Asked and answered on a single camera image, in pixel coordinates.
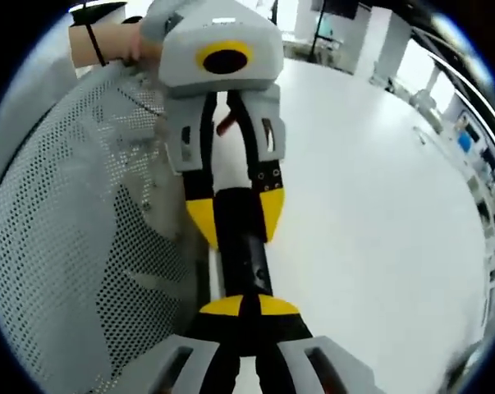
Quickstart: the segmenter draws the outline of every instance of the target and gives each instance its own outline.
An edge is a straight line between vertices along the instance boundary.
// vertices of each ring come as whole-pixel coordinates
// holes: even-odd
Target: white perforated sheet
[[[0,325],[47,393],[105,392],[195,301],[181,179],[164,168],[161,97],[146,85],[119,64],[93,73],[0,185]]]

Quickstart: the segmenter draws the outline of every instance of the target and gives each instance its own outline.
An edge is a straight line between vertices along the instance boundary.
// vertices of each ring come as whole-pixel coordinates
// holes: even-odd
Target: robotic arm
[[[226,298],[128,364],[111,393],[231,394],[240,357],[255,356],[264,393],[372,394],[373,371],[326,337],[313,337],[298,309],[273,297],[265,244],[275,232],[286,150],[279,116],[280,31],[233,0],[155,2],[143,33],[163,41],[158,78],[167,110],[167,151],[183,177],[186,207],[222,262]],[[211,153],[218,92],[245,142],[250,188],[213,191]]]

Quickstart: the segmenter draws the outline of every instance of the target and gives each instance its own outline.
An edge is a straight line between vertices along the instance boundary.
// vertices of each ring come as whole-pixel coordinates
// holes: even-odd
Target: black cable
[[[273,6],[271,7],[271,22],[276,26],[278,26],[277,15],[278,15],[278,0],[275,0]]]
[[[83,2],[83,12],[86,14],[86,0]],[[98,40],[96,39],[96,36],[94,35],[94,31],[92,30],[92,25],[89,23],[89,21],[86,18],[85,18],[85,27],[86,27],[86,30],[89,32],[90,41],[92,42],[92,46],[94,47],[94,51],[96,51],[96,55],[98,56],[99,64],[101,64],[101,66],[105,67],[107,65],[107,63],[105,62],[105,59],[103,58],[103,54],[101,53],[101,49],[99,49]]]
[[[316,24],[316,30],[314,31],[313,44],[311,45],[311,50],[309,52],[309,56],[307,57],[307,61],[312,63],[314,60],[314,47],[316,47],[316,41],[319,37],[320,25],[322,24],[323,14],[326,11],[326,0],[322,1],[322,8],[320,8],[319,22]]]
[[[144,109],[145,111],[152,113],[153,115],[156,115],[157,117],[161,117],[162,113],[154,110],[153,108],[149,107],[148,105],[142,103],[141,101],[136,100],[132,96],[130,96],[128,93],[123,91],[121,88],[117,88],[117,91],[121,93],[123,96],[125,96],[127,99],[129,99],[132,103],[140,107],[141,109]]]

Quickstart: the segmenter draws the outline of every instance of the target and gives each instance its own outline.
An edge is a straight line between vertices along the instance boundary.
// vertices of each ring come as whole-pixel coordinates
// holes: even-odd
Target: cable
[[[92,41],[92,46],[94,47],[94,51],[96,51],[96,55],[98,56],[99,64],[101,64],[101,66],[105,67],[107,65],[107,63],[105,62],[105,59],[103,58],[103,54],[101,53],[101,49],[99,49],[98,40],[96,39],[96,36],[94,35],[94,31],[92,30],[92,25],[89,23],[88,19],[86,18],[86,2],[87,2],[87,0],[85,0],[83,2],[83,12],[85,15],[85,27],[86,27],[87,31],[89,32],[90,41]]]
[[[157,117],[161,117],[162,116],[162,113],[160,113],[159,111],[156,111],[156,110],[152,109],[148,105],[146,105],[146,104],[142,103],[141,101],[133,98],[128,93],[126,93],[125,91],[123,91],[121,88],[117,88],[117,91],[119,93],[121,93],[123,96],[125,96],[127,99],[129,99],[132,103],[134,103],[135,105],[137,105],[141,109],[144,109],[146,112],[152,113],[153,115],[156,115]]]

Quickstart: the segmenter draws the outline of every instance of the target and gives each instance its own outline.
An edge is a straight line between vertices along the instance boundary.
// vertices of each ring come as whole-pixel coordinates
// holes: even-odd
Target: hand
[[[123,58],[127,61],[135,62],[142,60],[159,62],[162,56],[162,45],[141,35],[141,21],[131,26],[131,36],[124,49]]]

